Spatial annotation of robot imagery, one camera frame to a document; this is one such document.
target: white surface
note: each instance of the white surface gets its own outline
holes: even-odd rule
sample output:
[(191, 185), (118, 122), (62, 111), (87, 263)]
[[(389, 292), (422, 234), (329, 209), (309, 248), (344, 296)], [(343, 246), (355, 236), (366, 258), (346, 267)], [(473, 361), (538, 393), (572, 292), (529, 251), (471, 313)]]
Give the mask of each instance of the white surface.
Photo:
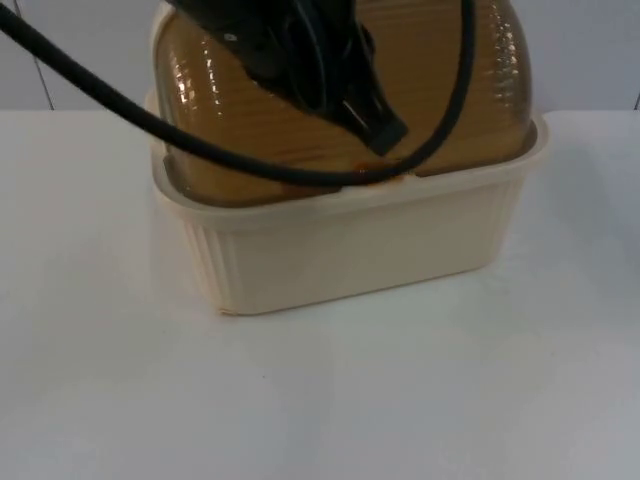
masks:
[(546, 122), (535, 124), (537, 142), (510, 162), (254, 208), (186, 198), (160, 142), (153, 178), (160, 203), (182, 220), (206, 297), (225, 313), (266, 313), (491, 263), (523, 181), (548, 156)]
[[(640, 91), (640, 2), (512, 0), (533, 60), (538, 109), (632, 109)], [(27, 19), (142, 102), (152, 84), (148, 32), (158, 0), (20, 0)], [(45, 69), (60, 109), (96, 104)]]
[(0, 33), (0, 110), (47, 110), (49, 104), (33, 58)]
[(640, 116), (549, 119), (493, 266), (223, 321), (147, 138), (0, 114), (2, 478), (636, 480)]

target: gray wall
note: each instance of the gray wall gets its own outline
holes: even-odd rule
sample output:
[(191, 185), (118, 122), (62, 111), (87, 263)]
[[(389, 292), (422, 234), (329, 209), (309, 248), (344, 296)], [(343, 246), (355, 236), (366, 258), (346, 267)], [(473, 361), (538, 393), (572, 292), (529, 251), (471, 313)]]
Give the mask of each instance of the gray wall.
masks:
[[(512, 1), (528, 36), (539, 109), (634, 107), (640, 93), (640, 0)], [(81, 63), (143, 100), (151, 85), (148, 37), (158, 0), (19, 3), (28, 21)], [(5, 38), (0, 58), (0, 108), (48, 108), (32, 59)], [(43, 76), (55, 108), (98, 108), (47, 68)]]

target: container rim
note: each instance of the container rim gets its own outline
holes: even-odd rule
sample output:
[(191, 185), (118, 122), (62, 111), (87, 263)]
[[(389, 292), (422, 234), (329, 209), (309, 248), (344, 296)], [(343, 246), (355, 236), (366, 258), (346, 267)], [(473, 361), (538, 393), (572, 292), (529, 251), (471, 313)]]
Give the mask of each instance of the container rim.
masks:
[[(150, 110), (154, 110), (153, 100), (148, 99), (147, 104)], [(181, 194), (169, 179), (165, 167), (168, 154), (164, 145), (157, 141), (153, 141), (151, 149), (153, 180), (158, 198), (169, 210), (183, 219), (206, 224), (215, 230), (252, 230), (313, 222), (334, 215), (409, 203), (522, 178), (546, 159), (550, 141), (544, 118), (535, 114), (532, 120), (537, 131), (536, 141), (526, 153), (514, 160), (431, 177), (407, 176), (401, 182), (344, 188), (336, 193), (289, 202), (224, 208), (193, 201)]]

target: white table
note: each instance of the white table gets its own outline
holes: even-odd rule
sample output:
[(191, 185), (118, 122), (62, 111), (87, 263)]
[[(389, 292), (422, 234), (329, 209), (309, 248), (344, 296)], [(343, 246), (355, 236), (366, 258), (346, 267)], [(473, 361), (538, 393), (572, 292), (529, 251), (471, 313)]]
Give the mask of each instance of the white table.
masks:
[(144, 135), (0, 114), (0, 477), (637, 480), (640, 115), (548, 119), (493, 266), (225, 321)]

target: black cord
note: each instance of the black cord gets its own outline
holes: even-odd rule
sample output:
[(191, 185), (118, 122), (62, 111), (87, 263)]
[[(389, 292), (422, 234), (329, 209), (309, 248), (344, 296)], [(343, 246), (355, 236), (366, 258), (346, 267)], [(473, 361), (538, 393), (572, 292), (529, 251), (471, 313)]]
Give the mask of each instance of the black cord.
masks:
[(216, 165), (256, 177), (308, 187), (345, 187), (389, 180), (410, 172), (432, 156), (460, 119), (471, 84), (475, 55), (475, 2), (461, 0), (462, 38), (458, 74), (442, 120), (433, 135), (413, 154), (395, 165), (367, 172), (323, 172), (274, 165), (224, 150), (186, 133), (147, 112), (89, 70), (78, 64), (40, 32), (0, 4), (0, 30), (47, 64), (89, 97), (124, 120), (174, 147)]

